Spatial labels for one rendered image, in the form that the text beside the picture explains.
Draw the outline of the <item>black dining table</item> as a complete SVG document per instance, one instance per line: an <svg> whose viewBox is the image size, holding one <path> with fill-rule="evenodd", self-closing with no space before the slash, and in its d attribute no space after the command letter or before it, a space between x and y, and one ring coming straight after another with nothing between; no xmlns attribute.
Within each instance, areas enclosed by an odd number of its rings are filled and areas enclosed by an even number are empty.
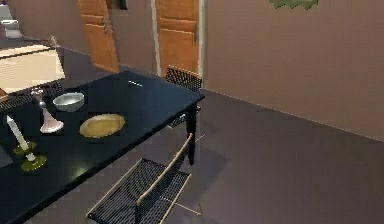
<svg viewBox="0 0 384 224"><path fill-rule="evenodd" d="M41 109L34 101L0 112L0 146L11 163L0 168L0 224L23 224L51 203L91 178L178 116L187 116L187 130L196 124L192 113L204 98L199 92L159 77L121 72L80 85L85 95L75 112L49 111L64 122L60 134L42 134ZM99 139L80 135L81 124L99 114L119 114L125 125L116 134ZM23 157L13 153L16 139L6 117L11 116L25 138L37 144L35 152L47 157L42 167L25 172Z"/></svg>

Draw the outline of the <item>orange room door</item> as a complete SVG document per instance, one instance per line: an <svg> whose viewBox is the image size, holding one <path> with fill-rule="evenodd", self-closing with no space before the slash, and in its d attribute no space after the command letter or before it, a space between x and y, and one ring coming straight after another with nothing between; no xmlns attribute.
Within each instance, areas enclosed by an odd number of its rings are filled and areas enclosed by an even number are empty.
<svg viewBox="0 0 384 224"><path fill-rule="evenodd" d="M119 63L106 0L77 0L77 4L91 62L96 68L117 73ZM109 30L106 34L103 30L103 19L108 24Z"/></svg>
<svg viewBox="0 0 384 224"><path fill-rule="evenodd" d="M196 72L199 38L194 43L194 30L199 26L199 0L155 0L160 67L165 75L169 65Z"/></svg>

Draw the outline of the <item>yellow plate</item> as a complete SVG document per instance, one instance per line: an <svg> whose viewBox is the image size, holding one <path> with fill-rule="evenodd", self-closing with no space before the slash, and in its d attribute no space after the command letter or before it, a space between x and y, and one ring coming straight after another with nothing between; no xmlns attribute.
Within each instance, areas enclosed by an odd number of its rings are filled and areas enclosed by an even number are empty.
<svg viewBox="0 0 384 224"><path fill-rule="evenodd" d="M119 114L100 114L84 121L79 133L87 138L102 138L120 131L124 125L125 118Z"/></svg>

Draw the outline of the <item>grey bowl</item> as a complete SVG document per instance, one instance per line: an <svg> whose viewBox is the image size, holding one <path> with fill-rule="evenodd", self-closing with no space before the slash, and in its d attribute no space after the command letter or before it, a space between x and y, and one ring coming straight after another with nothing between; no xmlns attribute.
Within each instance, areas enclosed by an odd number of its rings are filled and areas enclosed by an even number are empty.
<svg viewBox="0 0 384 224"><path fill-rule="evenodd" d="M84 104L84 95L79 92L65 93L53 100L53 104L60 111L74 112Z"/></svg>

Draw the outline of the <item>green framed picture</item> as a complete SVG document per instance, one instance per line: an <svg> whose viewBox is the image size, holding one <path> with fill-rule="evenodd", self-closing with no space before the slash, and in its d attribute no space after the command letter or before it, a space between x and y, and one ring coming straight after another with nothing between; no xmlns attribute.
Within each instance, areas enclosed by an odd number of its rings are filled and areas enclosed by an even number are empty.
<svg viewBox="0 0 384 224"><path fill-rule="evenodd" d="M291 9L301 6L306 10L309 10L314 5L318 4L318 0L269 0L269 2L274 6L275 9L287 6Z"/></svg>

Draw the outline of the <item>white candle on green holder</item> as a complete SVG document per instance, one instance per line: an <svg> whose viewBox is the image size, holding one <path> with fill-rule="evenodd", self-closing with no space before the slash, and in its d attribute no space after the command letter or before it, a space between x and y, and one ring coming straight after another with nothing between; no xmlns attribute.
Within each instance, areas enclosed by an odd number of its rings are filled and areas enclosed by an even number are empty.
<svg viewBox="0 0 384 224"><path fill-rule="evenodd" d="M22 135L16 122L10 116L6 116L6 122L9 126L10 130L12 131L13 135L15 136L15 138L18 142L18 145L21 145L24 149L26 149L28 141ZM30 154L27 154L27 155L25 155L25 154L22 154L22 155L25 156L25 159L21 164L21 168L23 171L26 171L26 172L32 171L32 170L37 170L38 168L42 167L47 162L47 158L45 156L35 155L33 152Z"/></svg>

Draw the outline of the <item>green round candle holder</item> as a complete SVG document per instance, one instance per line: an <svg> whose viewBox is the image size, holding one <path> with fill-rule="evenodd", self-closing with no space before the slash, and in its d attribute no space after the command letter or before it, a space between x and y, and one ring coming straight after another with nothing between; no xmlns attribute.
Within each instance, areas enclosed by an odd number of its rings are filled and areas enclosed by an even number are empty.
<svg viewBox="0 0 384 224"><path fill-rule="evenodd" d="M16 155L22 155L22 154L30 154L33 152L33 150L37 147L37 144L35 142L30 142L28 141L27 142L27 148L24 149L21 145L18 145L14 150L13 152L16 154Z"/></svg>

